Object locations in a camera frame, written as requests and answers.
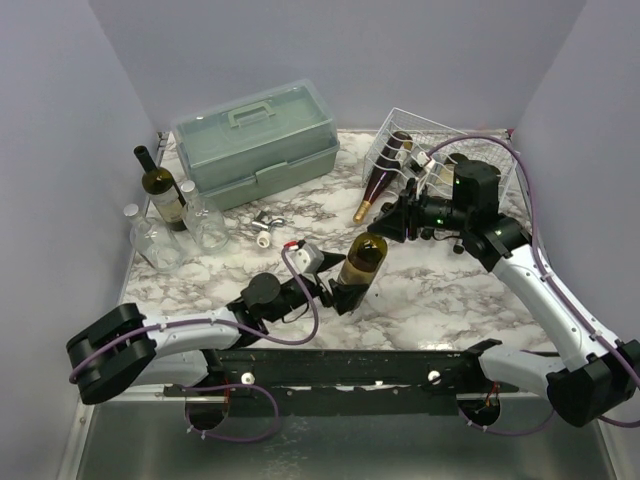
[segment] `wire rack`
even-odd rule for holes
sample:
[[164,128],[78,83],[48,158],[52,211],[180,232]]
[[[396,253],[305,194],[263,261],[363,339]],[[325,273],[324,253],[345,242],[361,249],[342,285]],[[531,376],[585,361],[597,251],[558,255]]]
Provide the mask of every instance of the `wire rack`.
[[[408,133],[413,140],[411,151],[391,150],[390,158],[382,154],[382,151],[394,132],[403,131]],[[470,160],[482,160],[493,165],[500,170],[500,184],[498,195],[502,204],[509,182],[515,172],[516,163],[511,154],[500,145],[482,139],[469,139],[448,145],[433,155],[431,159],[426,156],[427,150],[439,143],[460,135],[467,135],[469,132],[456,130],[441,123],[434,122],[427,118],[414,115],[405,110],[394,108],[384,121],[378,131],[376,138],[365,155],[364,168],[362,172],[362,185],[365,186],[375,163],[380,156],[389,160],[397,160],[401,164],[400,172],[396,180],[388,188],[387,193],[397,195],[405,186],[408,178],[418,178],[419,184],[431,195],[438,195],[444,198],[451,198],[453,191],[453,168],[457,164],[450,155],[452,153],[462,153]],[[507,140],[506,130],[484,132],[502,140]],[[415,173],[409,168],[411,160],[424,162],[428,160],[428,166],[419,173]]]

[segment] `white knob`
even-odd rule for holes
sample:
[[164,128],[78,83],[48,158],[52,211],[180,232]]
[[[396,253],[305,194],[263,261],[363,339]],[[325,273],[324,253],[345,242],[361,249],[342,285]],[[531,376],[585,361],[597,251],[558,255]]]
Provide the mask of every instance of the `white knob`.
[[242,374],[240,381],[243,385],[253,385],[256,382],[256,377],[253,376],[253,373],[246,372]]
[[263,230],[258,234],[256,243],[260,248],[269,248],[271,246],[271,234]]

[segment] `gray wall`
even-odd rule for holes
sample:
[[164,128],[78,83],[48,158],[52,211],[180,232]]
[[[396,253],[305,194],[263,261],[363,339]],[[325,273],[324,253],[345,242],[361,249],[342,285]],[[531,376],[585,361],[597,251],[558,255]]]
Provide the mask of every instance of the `gray wall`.
[[[555,268],[625,340],[640,338],[638,18],[637,0],[590,0],[515,135]],[[640,403],[621,415],[640,418]]]
[[0,15],[0,478],[55,478],[78,392],[66,341],[111,308],[154,129],[86,2]]
[[310,78],[341,128],[392,107],[513,127],[584,0],[89,0],[156,127]]

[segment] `marble table surface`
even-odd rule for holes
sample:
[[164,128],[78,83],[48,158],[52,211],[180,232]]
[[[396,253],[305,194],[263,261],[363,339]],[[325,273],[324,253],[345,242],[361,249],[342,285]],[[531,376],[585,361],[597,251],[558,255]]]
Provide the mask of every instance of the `marble table surface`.
[[[231,241],[220,254],[200,254],[189,234],[181,232],[177,237],[189,258],[173,274],[156,273],[136,255],[124,301],[136,302],[147,314],[215,309],[237,298],[260,272],[271,272],[280,280],[289,278],[279,246],[290,240],[305,238],[323,250],[346,253],[353,239],[365,230],[351,218],[362,195],[363,158],[374,136],[340,132],[339,137],[341,149],[331,173],[226,211]],[[162,165],[178,183],[185,179],[173,137],[169,138]],[[267,250],[256,245],[255,233],[249,228],[260,210],[287,221],[286,227],[274,231],[276,246]],[[524,201],[515,180],[503,210],[526,223]],[[369,215],[375,211],[374,205]],[[154,213],[153,206],[149,212]],[[449,242],[390,242],[387,259],[361,307],[342,317],[321,308],[318,335],[305,346],[465,349],[480,340],[496,338],[516,348],[555,350],[520,300],[470,255],[454,254]],[[336,268],[323,278],[335,278],[337,273]],[[294,323],[267,326],[274,336],[299,339],[310,331],[312,317],[307,313]],[[261,340],[254,346],[276,345]]]

